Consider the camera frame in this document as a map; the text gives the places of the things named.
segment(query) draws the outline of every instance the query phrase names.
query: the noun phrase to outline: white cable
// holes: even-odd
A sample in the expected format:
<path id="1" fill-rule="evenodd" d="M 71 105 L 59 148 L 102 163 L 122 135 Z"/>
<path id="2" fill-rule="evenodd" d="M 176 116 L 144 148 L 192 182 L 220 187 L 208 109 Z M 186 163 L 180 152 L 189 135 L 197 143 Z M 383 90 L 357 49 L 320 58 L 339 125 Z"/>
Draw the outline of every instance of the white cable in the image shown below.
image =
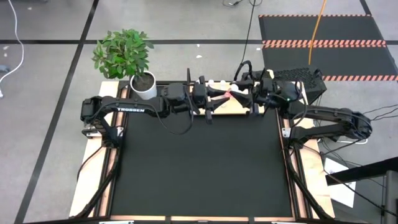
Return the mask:
<path id="1" fill-rule="evenodd" d="M 20 45 L 21 45 L 21 47 L 22 47 L 22 58 L 21 58 L 21 62 L 19 63 L 19 65 L 18 65 L 16 68 L 14 68 L 14 69 L 11 70 L 9 73 L 5 74 L 3 77 L 0 78 L 0 84 L 1 84 L 1 82 L 2 82 L 2 80 L 3 80 L 4 78 L 6 78 L 7 76 L 9 76 L 11 73 L 15 72 L 15 71 L 22 65 L 22 63 L 24 62 L 24 57 L 25 57 L 24 44 L 19 40 L 19 38 L 18 38 L 18 33 L 17 33 L 17 28 L 18 28 L 17 13 L 15 12 L 15 9 L 14 9 L 14 6 L 12 5 L 12 3 L 11 3 L 11 0 L 8 0 L 8 2 L 9 2 L 9 4 L 10 4 L 10 6 L 11 6 L 11 9 L 12 9 L 13 13 L 14 13 L 14 18 L 15 18 L 15 30 L 14 30 L 14 32 L 15 32 L 15 36 L 17 37 L 18 42 L 20 43 Z M 0 98 L 2 98 L 3 96 L 4 96 L 4 95 L 1 93 L 1 89 L 0 89 Z"/>
<path id="2" fill-rule="evenodd" d="M 353 143 L 353 142 L 350 142 L 350 141 L 337 141 L 337 142 L 348 143 L 348 144 Z M 366 143 L 368 143 L 368 139 L 365 139 L 365 142 L 356 142 L 355 144 L 366 144 Z"/>

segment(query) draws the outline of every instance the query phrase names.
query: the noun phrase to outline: white plant pot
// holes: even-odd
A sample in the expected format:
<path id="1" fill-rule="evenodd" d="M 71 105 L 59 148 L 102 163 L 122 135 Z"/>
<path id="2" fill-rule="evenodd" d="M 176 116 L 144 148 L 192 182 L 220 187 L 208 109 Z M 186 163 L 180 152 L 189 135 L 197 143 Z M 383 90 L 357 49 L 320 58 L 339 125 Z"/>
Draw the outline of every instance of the white plant pot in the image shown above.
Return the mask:
<path id="1" fill-rule="evenodd" d="M 143 100 L 149 100 L 153 97 L 155 97 L 157 95 L 157 89 L 156 89 L 156 78 L 155 75 L 152 74 L 152 72 L 150 71 L 144 71 L 144 73 L 146 75 L 152 75 L 152 77 L 154 77 L 154 84 L 152 85 L 152 87 L 150 87 L 148 90 L 146 91 L 138 91 L 136 89 L 134 89 L 134 87 L 132 86 L 132 82 L 134 81 L 134 76 L 133 75 L 130 79 L 130 87 L 139 95 L 139 97 L 141 97 Z"/>

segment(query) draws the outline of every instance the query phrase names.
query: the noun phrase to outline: wooden table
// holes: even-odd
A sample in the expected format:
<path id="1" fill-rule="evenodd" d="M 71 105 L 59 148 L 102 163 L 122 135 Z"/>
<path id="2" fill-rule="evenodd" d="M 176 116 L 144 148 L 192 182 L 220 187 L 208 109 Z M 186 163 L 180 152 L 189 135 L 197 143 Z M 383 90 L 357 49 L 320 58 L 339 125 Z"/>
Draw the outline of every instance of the wooden table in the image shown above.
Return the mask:
<path id="1" fill-rule="evenodd" d="M 99 96 L 112 96 L 116 97 L 118 92 L 119 82 L 103 82 L 99 91 Z M 218 84 L 215 83 L 213 88 L 218 88 Z M 127 95 L 127 88 L 123 88 L 121 91 L 121 98 L 125 98 Z M 229 113 L 229 114 L 237 114 L 237 113 L 245 113 L 247 111 L 246 108 L 242 108 L 241 105 L 235 100 L 231 99 L 228 101 L 228 104 L 224 107 L 220 107 L 215 111 L 215 113 Z M 113 114 L 108 114 L 105 119 L 110 124 L 112 122 Z M 123 113 L 118 113 L 115 116 L 116 122 L 115 125 L 121 125 L 123 119 Z M 289 127 L 289 121 L 284 120 L 284 126 Z M 313 120 L 312 119 L 303 119 L 299 126 L 304 128 L 311 128 L 313 127 Z M 101 137 L 94 137 L 93 139 L 89 139 L 87 141 L 85 155 L 83 157 L 83 161 L 86 160 L 97 148 L 100 147 L 101 144 Z M 305 144 L 306 146 L 319 151 L 317 140 L 309 140 Z M 75 196 L 73 198 L 72 207 L 70 210 L 70 216 L 74 216 L 79 213 L 84 206 L 90 201 L 93 194 L 99 187 L 100 177 L 102 173 L 102 168 L 104 164 L 106 149 L 103 147 L 97 155 L 95 155 L 89 162 L 87 162 L 86 166 L 82 169 L 80 173 L 80 178 L 76 185 Z M 112 149 L 110 157 L 109 157 L 109 164 L 108 164 L 108 171 L 112 167 L 113 158 L 116 154 L 116 149 Z M 322 160 L 319 154 L 313 152 L 312 150 L 304 147 L 300 150 L 303 171 L 305 174 L 305 181 L 307 183 L 307 188 L 317 200 L 319 205 L 322 206 L 324 211 L 327 214 L 334 217 L 333 207 L 331 204 L 330 193 L 328 190 L 328 186 L 326 184 L 325 172 L 323 171 Z M 297 163 L 295 162 L 296 154 L 293 152 L 292 154 L 292 161 L 295 170 L 297 171 Z M 300 211 L 300 217 L 306 218 L 306 210 L 305 210 L 305 203 L 303 199 L 303 195 L 300 189 L 295 186 L 296 196 L 298 200 L 298 209 Z M 110 191 L 110 184 L 106 188 L 102 199 L 101 199 L 101 208 L 99 211 L 100 216 L 106 215 L 106 210 L 108 206 L 108 198 L 109 198 L 109 191 Z M 312 212 L 314 218 L 317 217 L 315 212 Z M 256 222 L 269 222 L 269 221 L 280 221 L 280 222 L 289 222 L 294 221 L 298 217 L 255 217 L 254 220 Z M 112 216 L 111 219 L 113 220 L 153 220 L 153 221 L 162 221 L 165 220 L 165 216 Z M 248 217 L 171 217 L 172 221 L 198 221 L 198 220 L 207 220 L 207 221 L 231 221 L 231 222 L 248 222 Z"/>

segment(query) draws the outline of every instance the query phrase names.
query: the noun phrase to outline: black floor mat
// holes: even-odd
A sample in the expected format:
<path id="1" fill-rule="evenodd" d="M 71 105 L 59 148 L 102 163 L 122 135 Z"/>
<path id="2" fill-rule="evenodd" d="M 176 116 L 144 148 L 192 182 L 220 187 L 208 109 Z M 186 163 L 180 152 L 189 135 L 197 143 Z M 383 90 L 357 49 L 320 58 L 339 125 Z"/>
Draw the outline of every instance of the black floor mat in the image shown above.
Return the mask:
<path id="1" fill-rule="evenodd" d="M 188 114 L 164 123 L 182 131 Z M 195 117 L 182 136 L 130 114 L 112 215 L 291 217 L 275 111 L 264 118 Z"/>
<path id="2" fill-rule="evenodd" d="M 273 70 L 308 66 L 308 48 L 264 48 L 264 64 Z M 387 48 L 314 48 L 312 65 L 324 75 L 397 75 Z"/>
<path id="3" fill-rule="evenodd" d="M 259 18 L 263 40 L 310 40 L 317 16 Z M 322 16 L 317 40 L 382 40 L 371 16 Z"/>

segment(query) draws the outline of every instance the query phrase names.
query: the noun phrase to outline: potted plant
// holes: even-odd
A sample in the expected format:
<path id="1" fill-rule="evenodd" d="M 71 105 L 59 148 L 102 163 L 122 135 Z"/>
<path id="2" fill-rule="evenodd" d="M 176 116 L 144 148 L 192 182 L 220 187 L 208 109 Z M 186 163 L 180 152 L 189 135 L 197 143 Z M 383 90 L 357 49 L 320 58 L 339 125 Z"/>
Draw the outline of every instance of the potted plant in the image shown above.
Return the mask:
<path id="1" fill-rule="evenodd" d="M 95 69 L 105 78 L 130 77 L 131 88 L 143 99 L 155 97 L 156 79 L 154 74 L 148 71 L 148 48 L 154 46 L 144 41 L 147 35 L 133 29 L 121 32 L 108 31 L 105 39 L 97 41 L 94 49 L 93 60 Z"/>

